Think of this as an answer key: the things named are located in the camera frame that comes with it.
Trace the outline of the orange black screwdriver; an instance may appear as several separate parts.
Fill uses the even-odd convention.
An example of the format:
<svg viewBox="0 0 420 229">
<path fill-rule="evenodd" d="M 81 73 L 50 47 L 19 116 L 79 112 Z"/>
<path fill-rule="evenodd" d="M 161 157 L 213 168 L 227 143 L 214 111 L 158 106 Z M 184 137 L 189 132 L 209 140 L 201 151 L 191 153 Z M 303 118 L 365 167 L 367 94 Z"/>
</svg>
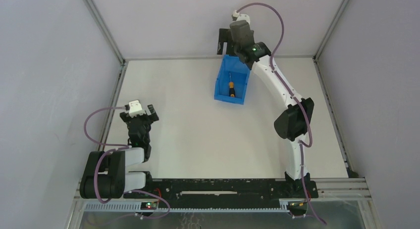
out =
<svg viewBox="0 0 420 229">
<path fill-rule="evenodd" d="M 232 76 L 231 76 L 231 72 L 229 72 L 229 96 L 230 97 L 235 97 L 236 96 L 236 92 L 234 89 L 234 82 L 232 81 Z"/>
</svg>

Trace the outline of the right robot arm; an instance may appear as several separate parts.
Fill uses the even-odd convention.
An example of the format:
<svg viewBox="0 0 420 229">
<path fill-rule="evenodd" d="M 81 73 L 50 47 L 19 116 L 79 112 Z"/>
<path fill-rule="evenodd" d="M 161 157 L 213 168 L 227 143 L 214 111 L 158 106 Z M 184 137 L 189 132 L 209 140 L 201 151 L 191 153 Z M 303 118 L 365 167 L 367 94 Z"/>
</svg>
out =
<svg viewBox="0 0 420 229">
<path fill-rule="evenodd" d="M 274 121 L 277 135 L 285 140 L 288 150 L 288 165 L 285 178 L 297 189 L 304 189 L 311 181 L 305 165 L 306 147 L 313 143 L 311 118 L 314 101 L 303 98 L 280 71 L 273 59 L 272 51 L 263 42 L 256 42 L 254 31 L 247 20 L 233 21 L 229 28 L 218 31 L 217 54 L 225 51 L 236 62 L 247 67 L 267 87 L 283 107 L 282 113 Z"/>
</svg>

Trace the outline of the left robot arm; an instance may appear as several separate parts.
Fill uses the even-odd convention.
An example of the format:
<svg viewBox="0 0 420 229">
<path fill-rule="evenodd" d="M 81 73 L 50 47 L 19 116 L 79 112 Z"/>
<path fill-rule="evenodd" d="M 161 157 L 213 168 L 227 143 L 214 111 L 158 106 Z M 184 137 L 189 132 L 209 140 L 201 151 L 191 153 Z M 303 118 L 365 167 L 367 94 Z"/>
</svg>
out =
<svg viewBox="0 0 420 229">
<path fill-rule="evenodd" d="M 153 105 L 144 108 L 138 100 L 119 109 L 122 111 L 119 116 L 128 129 L 128 141 L 89 154 L 79 186 L 84 199 L 98 199 L 104 204 L 127 191 L 144 188 L 150 177 L 148 172 L 129 172 L 128 167 L 149 160 L 150 131 L 152 124 L 159 120 L 158 114 Z"/>
</svg>

